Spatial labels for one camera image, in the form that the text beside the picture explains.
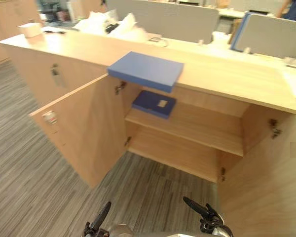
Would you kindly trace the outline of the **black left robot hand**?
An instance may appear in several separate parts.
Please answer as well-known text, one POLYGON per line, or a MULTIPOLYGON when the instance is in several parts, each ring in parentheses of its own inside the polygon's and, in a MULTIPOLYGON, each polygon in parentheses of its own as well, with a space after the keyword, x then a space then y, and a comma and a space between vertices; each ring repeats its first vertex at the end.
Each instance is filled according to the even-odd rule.
POLYGON ((110 233, 107 230, 101 228, 102 223, 107 217, 111 208, 111 202, 108 201, 95 220, 90 223, 86 222, 82 237, 109 237, 110 233))

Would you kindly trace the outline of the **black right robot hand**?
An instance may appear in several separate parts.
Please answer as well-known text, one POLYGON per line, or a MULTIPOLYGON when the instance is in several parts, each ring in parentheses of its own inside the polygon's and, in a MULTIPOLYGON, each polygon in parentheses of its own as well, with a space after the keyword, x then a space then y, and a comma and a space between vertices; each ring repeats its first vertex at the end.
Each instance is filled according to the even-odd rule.
POLYGON ((215 227, 224 224, 220 215, 207 203, 205 207, 196 203, 188 197, 183 197, 183 201, 195 212, 201 215, 200 231, 207 234, 212 234, 215 227))

